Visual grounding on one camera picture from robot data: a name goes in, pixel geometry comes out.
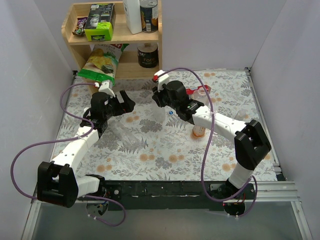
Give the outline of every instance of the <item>chip bag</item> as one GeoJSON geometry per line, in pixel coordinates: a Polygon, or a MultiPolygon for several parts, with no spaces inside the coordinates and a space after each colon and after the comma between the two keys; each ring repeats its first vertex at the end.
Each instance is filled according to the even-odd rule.
{"type": "Polygon", "coordinates": [[[99,44],[79,71],[78,76],[98,82],[110,80],[115,85],[116,70],[122,52],[129,44],[99,44]]]}

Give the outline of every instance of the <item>robotic arm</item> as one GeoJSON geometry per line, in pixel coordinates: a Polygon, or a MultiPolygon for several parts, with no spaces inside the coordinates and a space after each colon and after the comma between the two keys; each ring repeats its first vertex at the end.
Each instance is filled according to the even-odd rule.
{"type": "MultiPolygon", "coordinates": [[[[189,99],[182,82],[170,81],[168,74],[157,80],[158,86],[152,89],[152,99],[159,107],[169,106],[183,121],[211,129],[213,113],[202,102],[189,99]]],[[[237,164],[226,181],[226,185],[234,194],[246,183],[256,166],[271,150],[271,144],[261,124],[256,120],[247,123],[215,113],[214,132],[234,142],[237,164]]]]}
{"type": "MultiPolygon", "coordinates": [[[[77,169],[89,148],[96,143],[108,127],[108,120],[113,116],[130,113],[134,110],[132,101],[124,90],[120,91],[123,103],[103,82],[99,92],[92,95],[91,108],[85,109],[83,117],[93,122],[93,131],[83,138],[70,142],[66,148],[50,162],[43,161],[38,167],[37,198],[40,201],[70,208],[78,197],[86,194],[103,196],[100,182],[104,177],[86,175],[76,179],[74,170],[77,169]]],[[[77,136],[87,133],[91,125],[82,121],[77,136]]]]}

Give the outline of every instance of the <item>barcode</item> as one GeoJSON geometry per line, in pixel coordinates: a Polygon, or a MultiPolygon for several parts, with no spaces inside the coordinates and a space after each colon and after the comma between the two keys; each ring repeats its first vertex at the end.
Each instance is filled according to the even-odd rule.
{"type": "Polygon", "coordinates": [[[146,31],[151,32],[151,23],[146,24],[146,31]]]}

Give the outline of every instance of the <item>wooden shelf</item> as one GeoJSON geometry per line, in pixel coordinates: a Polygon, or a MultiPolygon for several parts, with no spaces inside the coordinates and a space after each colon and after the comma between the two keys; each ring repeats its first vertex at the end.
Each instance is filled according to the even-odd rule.
{"type": "Polygon", "coordinates": [[[138,53],[136,51],[124,51],[119,60],[115,79],[152,79],[158,71],[159,65],[153,68],[140,66],[138,63],[138,53]]]}
{"type": "Polygon", "coordinates": [[[88,41],[86,36],[77,37],[70,35],[68,42],[70,45],[90,45],[90,44],[136,44],[136,43],[157,43],[159,41],[159,32],[152,33],[140,32],[132,34],[127,27],[126,16],[124,14],[116,14],[114,22],[114,32],[110,41],[88,41]]]}
{"type": "Polygon", "coordinates": [[[77,18],[89,15],[93,2],[73,3],[63,21],[61,33],[78,70],[86,64],[92,52],[90,45],[95,44],[136,44],[158,43],[159,64],[155,68],[144,68],[138,63],[136,51],[124,51],[119,60],[115,78],[120,79],[151,79],[162,69],[162,2],[158,0],[158,31],[152,33],[140,32],[131,34],[126,24],[124,5],[122,1],[95,2],[98,4],[114,3],[115,22],[111,41],[88,41],[87,38],[77,37],[72,34],[77,25],[77,18]]]}

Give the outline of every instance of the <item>shelf board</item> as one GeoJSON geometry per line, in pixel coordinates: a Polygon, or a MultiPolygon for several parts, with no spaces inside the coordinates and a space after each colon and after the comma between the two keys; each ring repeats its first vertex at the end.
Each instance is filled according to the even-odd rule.
{"type": "Polygon", "coordinates": [[[152,79],[158,71],[159,65],[154,68],[144,68],[140,66],[136,51],[124,51],[119,60],[115,79],[152,79]]]}
{"type": "Polygon", "coordinates": [[[86,36],[78,37],[70,34],[68,42],[70,45],[93,45],[93,44],[136,44],[136,43],[156,43],[159,41],[159,32],[139,32],[137,34],[132,34],[127,27],[126,15],[116,14],[114,22],[114,31],[111,41],[88,41],[86,36]]]}

